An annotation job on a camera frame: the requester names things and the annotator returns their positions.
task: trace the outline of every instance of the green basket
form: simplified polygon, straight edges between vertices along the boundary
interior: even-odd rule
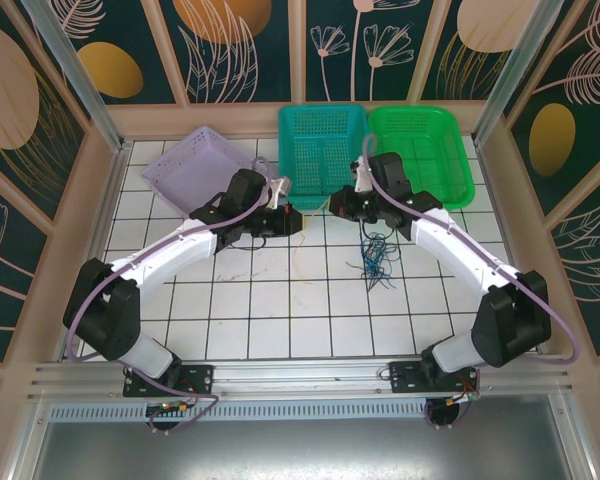
[[[376,153],[396,152],[415,193],[427,191],[447,210],[473,201],[475,186],[456,119],[437,107],[382,107],[369,115]]]
[[[369,133],[359,105],[285,107],[279,115],[280,175],[291,179],[287,197],[298,210],[315,210],[344,185],[353,185],[351,162]]]

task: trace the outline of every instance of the purple cable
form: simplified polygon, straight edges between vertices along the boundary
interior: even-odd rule
[[[371,150],[368,149],[369,142],[371,142]],[[478,255],[478,257],[480,257],[481,260],[484,260],[486,262],[486,264],[494,270],[495,273],[497,273],[502,278],[504,278],[505,280],[507,280],[508,282],[513,284],[518,290],[523,292],[527,297],[529,297],[531,300],[533,300],[534,303],[536,303],[540,308],[542,308],[551,318],[553,318],[558,323],[558,325],[560,325],[560,327],[565,331],[565,333],[569,336],[569,339],[571,340],[571,345],[573,346],[573,352],[571,353],[571,356],[566,359],[560,358],[560,359],[554,360],[554,359],[545,359],[542,357],[526,357],[526,356],[524,356],[523,358],[528,358],[529,360],[537,361],[540,363],[547,363],[547,364],[551,364],[551,365],[568,365],[568,364],[575,362],[578,359],[578,356],[580,355],[580,343],[578,342],[578,339],[576,338],[573,331],[566,324],[566,322],[562,318],[560,318],[560,315],[558,315],[558,313],[555,310],[553,310],[553,308],[551,308],[547,304],[547,302],[542,300],[538,295],[536,295],[531,290],[529,290],[526,286],[524,286],[516,277],[514,277],[513,275],[510,275],[506,271],[500,270],[500,265],[497,264],[496,262],[494,262],[488,255],[483,253],[479,244],[473,238],[471,238],[467,233],[465,233],[463,230],[461,230],[460,228],[457,228],[455,226],[448,225],[444,221],[439,220],[434,217],[431,217],[431,216],[427,215],[426,213],[421,213],[417,210],[414,210],[413,208],[410,208],[407,205],[403,205],[402,203],[400,203],[397,200],[395,200],[394,198],[392,198],[387,192],[385,192],[382,189],[382,187],[378,184],[377,180],[373,176],[373,173],[371,173],[371,168],[369,167],[369,153],[373,154],[373,152],[376,149],[376,144],[377,144],[377,138],[374,134],[367,135],[364,138],[364,140],[362,141],[362,161],[364,162],[366,168],[370,172],[369,177],[371,178],[371,184],[373,185],[373,188],[375,188],[376,191],[387,202],[389,202],[394,207],[399,208],[400,210],[408,213],[409,215],[413,215],[415,217],[419,217],[419,218],[427,220],[431,223],[434,223],[435,225],[438,225],[439,227],[444,228],[448,232],[452,233],[462,243],[464,243],[472,252],[474,252],[476,255]]]
[[[227,221],[224,221],[224,222],[219,222],[219,223],[216,223],[216,224],[213,224],[213,225],[200,225],[198,227],[194,227],[194,228],[190,228],[189,230],[185,230],[180,235],[176,235],[176,236],[173,236],[171,238],[167,238],[167,239],[163,240],[162,242],[160,242],[157,245],[155,245],[155,246],[151,247],[150,249],[148,249],[142,255],[139,255],[132,262],[130,262],[127,265],[125,265],[122,268],[120,268],[120,270],[117,270],[116,272],[113,272],[111,275],[109,275],[107,278],[105,278],[96,288],[94,288],[93,291],[91,291],[91,293],[89,295],[87,295],[87,298],[85,298],[84,302],[82,302],[82,305],[80,305],[80,308],[76,312],[76,315],[73,317],[73,320],[71,321],[71,325],[69,326],[69,330],[67,331],[67,336],[66,336],[65,343],[68,346],[68,348],[66,349],[66,353],[67,353],[67,357],[69,358],[69,360],[71,360],[72,362],[83,362],[85,360],[88,360],[88,359],[93,358],[93,357],[95,357],[95,356],[98,355],[97,352],[94,352],[94,353],[91,353],[89,355],[84,355],[82,357],[77,357],[73,353],[73,350],[72,350],[71,346],[73,345],[73,337],[75,336],[76,330],[78,329],[78,325],[82,321],[82,317],[84,316],[85,312],[89,308],[89,305],[91,305],[91,302],[93,302],[93,300],[107,287],[107,285],[109,285],[111,282],[113,282],[116,278],[119,278],[123,273],[125,273],[125,272],[129,271],[130,269],[132,269],[134,267],[134,265],[140,264],[143,260],[145,260],[149,256],[151,256],[154,253],[160,251],[164,247],[166,247],[168,245],[171,245],[174,242],[182,241],[182,240],[185,239],[185,237],[187,237],[189,235],[193,235],[194,233],[205,232],[205,231],[214,230],[214,229],[217,229],[217,228],[228,227],[229,225],[233,225],[234,223],[238,223],[238,222],[244,220],[249,215],[251,215],[253,212],[255,212],[256,209],[258,207],[260,207],[260,205],[262,205],[262,203],[265,200],[267,200],[267,198],[269,196],[269,187],[271,186],[271,178],[269,176],[270,175],[269,162],[264,157],[256,157],[254,159],[254,165],[255,165],[255,162],[258,159],[261,159],[261,160],[264,161],[264,164],[265,164],[265,167],[266,167],[266,170],[267,170],[267,174],[265,175],[266,184],[265,184],[264,188],[262,189],[262,193],[260,194],[260,198],[258,198],[258,200],[251,207],[249,207],[248,210],[246,210],[244,213],[241,213],[237,217],[234,217],[234,218],[232,218],[230,220],[227,220]],[[143,371],[141,371],[141,370],[139,370],[137,368],[133,368],[130,365],[127,365],[124,362],[120,361],[119,363],[121,363],[122,365],[124,365],[126,368],[133,370],[134,373],[136,375],[138,375],[140,378],[142,378],[145,382],[147,382],[148,384],[152,385],[153,387],[155,387],[155,388],[157,388],[159,390],[162,390],[165,393],[169,393],[169,394],[172,394],[172,395],[177,395],[179,397],[190,397],[191,396],[191,392],[182,392],[182,391],[179,391],[179,390],[175,390],[173,388],[165,387],[164,385],[161,385],[158,382],[156,382],[153,378],[149,377]],[[196,415],[192,419],[187,420],[186,422],[179,423],[178,425],[176,425],[172,429],[164,431],[165,435],[168,435],[169,432],[176,433],[176,432],[178,432],[180,430],[183,430],[184,428],[192,425],[200,417],[202,417],[209,410],[211,410],[218,403],[218,401],[220,400],[220,398],[217,395],[211,395],[211,394],[207,395],[207,394],[194,393],[193,396],[195,398],[197,398],[197,399],[208,398],[208,399],[213,400],[213,402],[211,402],[210,405],[208,405],[207,407],[205,407],[198,415]],[[156,432],[156,429],[153,426],[153,418],[155,418],[155,417],[152,416],[149,419],[149,424],[154,429],[154,432]]]

